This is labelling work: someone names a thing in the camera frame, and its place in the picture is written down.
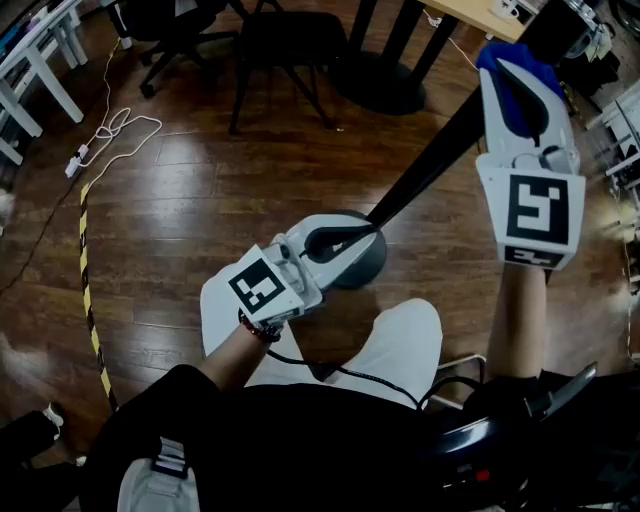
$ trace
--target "chair leg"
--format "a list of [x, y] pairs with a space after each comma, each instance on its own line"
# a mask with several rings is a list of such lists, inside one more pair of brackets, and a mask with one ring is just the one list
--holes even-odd
[[140, 84], [140, 87], [144, 87], [146, 86], [149, 82], [151, 82], [151, 80], [153, 80], [155, 78], [155, 76], [160, 73], [160, 71], [162, 71], [162, 69], [169, 64], [169, 61], [171, 61], [171, 59], [173, 59], [173, 57], [177, 54], [178, 52], [176, 52], [175, 50], [172, 51], [166, 51], [164, 52], [160, 58], [158, 59], [158, 61], [153, 65], [153, 67], [151, 68], [151, 70], [149, 71], [149, 73], [147, 74], [146, 78], [143, 80], [143, 82]]
[[271, 4], [271, 6], [278, 12], [284, 12], [284, 9], [282, 8], [282, 6], [278, 3], [278, 0], [264, 0], [266, 1], [268, 4]]
[[311, 78], [311, 92], [313, 94], [313, 97], [319, 103], [320, 101], [318, 100], [318, 86], [316, 84], [316, 70], [313, 67], [313, 64], [309, 64], [309, 76]]
[[166, 48], [166, 44], [163, 43], [162, 41], [160, 41], [158, 44], [156, 44], [153, 48], [151, 48], [150, 50], [147, 50], [146, 52], [142, 52], [140, 54], [140, 57], [144, 56], [148, 56], [151, 57], [152, 55], [156, 55], [158, 53], [164, 53], [167, 50]]
[[238, 13], [238, 16], [240, 16], [243, 21], [250, 16], [240, 0], [229, 0], [229, 5], [231, 5], [231, 8]]
[[207, 69], [209, 67], [209, 65], [207, 64], [207, 61], [204, 60], [202, 58], [202, 56], [196, 51], [195, 48], [193, 47], [189, 47], [189, 48], [184, 48], [182, 50], [182, 53], [191, 61], [195, 62], [198, 66], [200, 66], [203, 69]]
[[238, 32], [214, 32], [213, 34], [198, 34], [195, 39], [195, 44], [208, 43], [209, 41], [217, 41], [218, 39], [235, 39], [238, 37]]
[[255, 14], [257, 12], [260, 12], [265, 3], [270, 4], [277, 12], [284, 12], [284, 9], [278, 3], [278, 0], [258, 0], [258, 5], [256, 5], [253, 13]]
[[238, 129], [238, 116], [240, 115], [240, 108], [244, 101], [244, 95], [247, 92], [247, 86], [249, 85], [249, 75], [251, 74], [251, 68], [249, 66], [239, 64], [238, 71], [238, 91], [236, 92], [236, 103], [233, 106], [233, 114], [231, 115], [231, 124], [229, 125], [229, 134], [237, 135]]
[[322, 107], [320, 106], [318, 101], [313, 97], [313, 94], [311, 94], [311, 91], [307, 89], [307, 86], [304, 85], [304, 82], [296, 74], [293, 68], [291, 66], [283, 66], [283, 67], [284, 67], [284, 70], [287, 72], [287, 74], [291, 77], [291, 80], [293, 80], [294, 83], [298, 86], [298, 89], [302, 91], [302, 93], [307, 97], [309, 102], [316, 109], [316, 112], [318, 112], [318, 115], [322, 118], [322, 122], [324, 123], [325, 128], [328, 128], [330, 130], [333, 129], [334, 127], [333, 122], [324, 113], [324, 110], [322, 110]]

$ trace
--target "bracelet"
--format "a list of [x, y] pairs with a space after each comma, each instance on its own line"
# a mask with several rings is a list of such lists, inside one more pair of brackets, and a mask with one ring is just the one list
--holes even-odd
[[268, 325], [267, 327], [258, 328], [249, 321], [247, 315], [245, 315], [241, 309], [238, 310], [238, 320], [251, 334], [265, 343], [275, 343], [278, 341], [280, 339], [280, 333], [284, 328], [284, 325]]

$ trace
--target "knee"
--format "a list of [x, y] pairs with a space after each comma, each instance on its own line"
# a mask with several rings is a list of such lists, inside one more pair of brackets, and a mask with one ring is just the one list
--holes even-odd
[[442, 336], [440, 315], [430, 302], [424, 299], [413, 298], [401, 302], [390, 311], [401, 315], [405, 322], [411, 324], [420, 323], [428, 326], [430, 332], [438, 332]]
[[219, 293], [220, 286], [225, 284], [229, 277], [231, 277], [234, 266], [235, 263], [232, 263], [231, 265], [221, 268], [215, 276], [211, 277], [206, 283], [204, 283], [204, 285], [202, 285], [200, 297], [202, 298], [211, 294]]

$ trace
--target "strap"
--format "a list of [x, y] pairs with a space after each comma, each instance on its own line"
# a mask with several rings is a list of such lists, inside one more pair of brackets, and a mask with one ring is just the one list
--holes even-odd
[[153, 471], [185, 480], [187, 466], [184, 460], [184, 446], [182, 443], [160, 437], [162, 448], [153, 461]]

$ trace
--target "black shirt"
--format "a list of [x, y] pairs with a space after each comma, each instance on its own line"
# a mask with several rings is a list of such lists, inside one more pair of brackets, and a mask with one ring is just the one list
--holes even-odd
[[[500, 389], [522, 396], [521, 386]], [[467, 403], [478, 415], [485, 400], [474, 395]], [[416, 447], [442, 428], [433, 415], [330, 386], [221, 393], [196, 368], [178, 366], [107, 421], [85, 465], [81, 506], [115, 511], [124, 473], [133, 460], [158, 453], [160, 436], [184, 445], [203, 511], [298, 499], [306, 500], [302, 508], [363, 505], [387, 496], [397, 506], [421, 499]]]

